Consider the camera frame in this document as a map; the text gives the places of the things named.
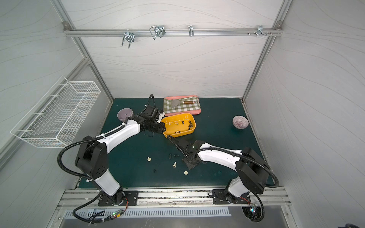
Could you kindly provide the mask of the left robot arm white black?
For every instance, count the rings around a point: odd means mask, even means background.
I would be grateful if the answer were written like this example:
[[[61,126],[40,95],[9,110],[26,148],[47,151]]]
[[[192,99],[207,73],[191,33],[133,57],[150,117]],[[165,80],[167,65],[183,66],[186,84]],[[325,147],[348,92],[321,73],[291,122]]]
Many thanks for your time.
[[[155,104],[146,104],[143,111],[127,117],[119,127],[96,137],[87,136],[82,141],[72,143],[59,152],[57,163],[63,171],[90,181],[98,189],[98,195],[95,198],[73,210],[72,215],[75,218],[88,224],[97,224],[112,221],[126,212],[126,209],[117,210],[107,217],[103,217],[98,212],[89,218],[77,214],[78,210],[96,200],[102,200],[103,203],[108,205],[124,205],[126,207],[136,203],[138,192],[134,191],[131,195],[124,192],[123,187],[115,180],[109,170],[108,156],[115,147],[140,132],[149,131],[162,134],[166,130],[164,123],[161,121],[163,116],[164,112],[157,108]],[[75,166],[81,171],[79,173],[67,168],[62,161],[64,153],[75,146],[79,146],[75,159]]]

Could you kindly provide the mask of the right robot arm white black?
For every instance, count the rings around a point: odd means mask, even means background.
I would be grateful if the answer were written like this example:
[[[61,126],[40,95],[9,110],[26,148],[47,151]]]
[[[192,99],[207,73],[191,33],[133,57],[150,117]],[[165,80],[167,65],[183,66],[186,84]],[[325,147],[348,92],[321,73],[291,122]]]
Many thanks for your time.
[[[199,140],[194,143],[177,140],[171,135],[167,139],[183,153],[183,162],[189,170],[207,162],[234,170],[238,177],[232,179],[222,193],[213,190],[212,197],[229,204],[244,200],[249,205],[244,213],[250,221],[260,222],[264,219],[265,209],[259,195],[266,188],[277,188],[279,180],[253,149],[246,147],[244,150],[229,150]]]

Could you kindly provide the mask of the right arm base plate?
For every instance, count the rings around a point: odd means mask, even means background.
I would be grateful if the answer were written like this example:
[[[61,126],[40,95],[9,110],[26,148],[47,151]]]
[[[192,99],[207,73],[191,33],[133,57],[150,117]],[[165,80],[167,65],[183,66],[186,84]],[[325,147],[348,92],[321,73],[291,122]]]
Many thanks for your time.
[[[214,189],[208,193],[208,196],[212,198],[214,205],[251,205],[251,199],[249,194],[243,194],[240,197],[235,197],[227,190],[223,189]]]

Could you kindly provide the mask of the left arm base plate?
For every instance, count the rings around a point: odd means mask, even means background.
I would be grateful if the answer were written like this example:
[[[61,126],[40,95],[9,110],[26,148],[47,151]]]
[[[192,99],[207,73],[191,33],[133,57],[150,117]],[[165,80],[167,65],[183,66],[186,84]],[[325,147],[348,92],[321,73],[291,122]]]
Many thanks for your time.
[[[135,206],[137,205],[139,191],[118,191],[115,195],[109,196],[104,192],[101,192],[100,200],[98,202],[99,207],[110,206]]]

